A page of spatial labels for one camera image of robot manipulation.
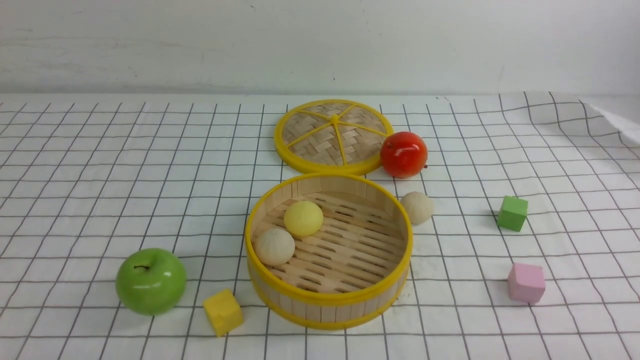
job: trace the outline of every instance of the yellow cube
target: yellow cube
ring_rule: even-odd
[[[239,327],[244,322],[240,305],[229,289],[224,289],[203,301],[202,306],[204,306],[204,311],[218,337]]]

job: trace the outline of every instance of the bamboo steamer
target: bamboo steamer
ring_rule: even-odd
[[[298,200],[323,211],[322,228],[294,237],[284,265],[265,266],[252,241],[284,227],[284,213]],[[249,215],[244,244],[253,287],[274,312],[299,325],[346,329],[376,318],[396,300],[407,278],[413,247],[409,218],[400,202],[376,183],[340,172],[294,177],[268,191]]]
[[[368,105],[326,99],[288,111],[276,125],[274,142],[282,161],[303,174],[365,175],[380,167],[380,148],[393,132]]]

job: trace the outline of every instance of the white wall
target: white wall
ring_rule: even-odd
[[[640,94],[639,0],[0,0],[0,92]]]

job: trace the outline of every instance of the yellow bun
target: yellow bun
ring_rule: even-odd
[[[322,209],[307,200],[294,203],[284,213],[284,226],[292,235],[300,238],[320,230],[323,221]]]

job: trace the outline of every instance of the red fruit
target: red fruit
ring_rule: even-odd
[[[382,167],[389,175],[400,179],[417,175],[426,167],[427,158],[427,145],[409,131],[388,136],[380,149]]]

